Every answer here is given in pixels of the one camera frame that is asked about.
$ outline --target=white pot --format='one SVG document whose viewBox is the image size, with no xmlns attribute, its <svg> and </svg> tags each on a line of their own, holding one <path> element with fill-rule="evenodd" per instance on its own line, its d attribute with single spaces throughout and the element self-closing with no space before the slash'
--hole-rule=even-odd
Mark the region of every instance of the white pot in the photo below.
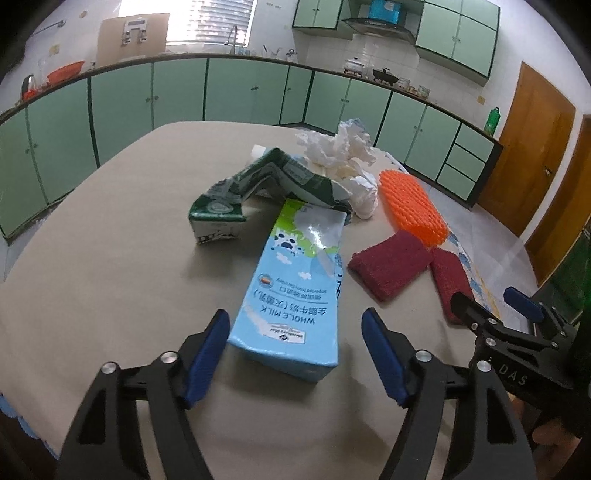
<svg viewBox="0 0 591 480">
<path fill-rule="evenodd" d="M 361 63 L 357 57 L 354 57 L 353 59 L 346 60 L 343 68 L 349 72 L 363 75 L 363 69 L 365 68 L 365 65 L 363 65 L 363 63 Z"/>
</svg>

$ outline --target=range hood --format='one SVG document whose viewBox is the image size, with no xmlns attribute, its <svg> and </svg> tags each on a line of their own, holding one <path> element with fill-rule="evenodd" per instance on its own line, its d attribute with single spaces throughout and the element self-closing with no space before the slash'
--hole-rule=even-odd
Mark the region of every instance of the range hood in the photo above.
<svg viewBox="0 0 591 480">
<path fill-rule="evenodd" d="M 346 18 L 343 20 L 348 26 L 362 35 L 376 37 L 400 38 L 414 45 L 413 33 L 401 25 L 376 18 Z"/>
</svg>

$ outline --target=beige tablecloth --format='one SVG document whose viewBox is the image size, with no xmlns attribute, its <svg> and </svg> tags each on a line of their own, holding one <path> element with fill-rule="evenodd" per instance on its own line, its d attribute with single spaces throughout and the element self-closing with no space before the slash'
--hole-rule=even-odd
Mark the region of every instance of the beige tablecloth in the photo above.
<svg viewBox="0 0 591 480">
<path fill-rule="evenodd" d="M 52 213 L 0 289 L 0 391 L 59 451 L 105 361 L 151 362 L 201 331 L 217 308 L 236 316 L 280 206 L 248 201 L 241 239 L 196 246 L 193 200 L 240 170 L 254 144 L 302 153 L 298 131 L 187 122 L 123 150 Z M 391 165 L 385 158 L 370 168 Z M 351 255 L 393 233 L 381 206 L 345 227 Z M 466 365 L 474 336 L 449 327 L 429 271 L 380 307 L 347 272 L 339 303 L 339 366 L 318 384 L 243 358 L 228 346 L 204 401 L 188 416 L 216 479 L 377 478 L 405 410 L 389 399 L 361 337 L 370 306 L 416 348 Z M 162 479 L 150 418 L 139 411 L 148 466 Z M 453 421 L 446 406 L 429 478 L 441 474 Z"/>
</svg>

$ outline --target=red cloth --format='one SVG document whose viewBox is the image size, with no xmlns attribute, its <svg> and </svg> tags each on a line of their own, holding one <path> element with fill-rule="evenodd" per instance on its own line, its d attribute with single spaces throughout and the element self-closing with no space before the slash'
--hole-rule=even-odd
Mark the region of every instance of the red cloth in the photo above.
<svg viewBox="0 0 591 480">
<path fill-rule="evenodd" d="M 417 237 L 399 230 L 384 242 L 353 254 L 348 267 L 379 301 L 387 301 L 424 271 L 431 260 Z"/>
<path fill-rule="evenodd" d="M 434 248 L 431 250 L 431 255 L 433 256 L 431 272 L 437 285 L 443 313 L 449 323 L 461 325 L 462 321 L 452 313 L 451 301 L 452 295 L 458 291 L 474 300 L 466 272 L 460 259 L 452 252 Z"/>
</svg>

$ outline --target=white tissue paper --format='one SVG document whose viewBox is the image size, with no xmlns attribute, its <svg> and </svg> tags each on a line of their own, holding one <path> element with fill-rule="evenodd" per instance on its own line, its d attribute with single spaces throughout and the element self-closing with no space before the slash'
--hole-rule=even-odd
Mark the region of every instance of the white tissue paper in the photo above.
<svg viewBox="0 0 591 480">
<path fill-rule="evenodd" d="M 369 134 L 359 120 L 341 122 L 334 137 L 310 131 L 298 134 L 297 139 L 298 145 L 306 148 L 307 167 L 343 186 L 357 216 L 370 218 L 378 206 L 378 182 L 361 162 L 372 165 L 376 157 Z"/>
</svg>

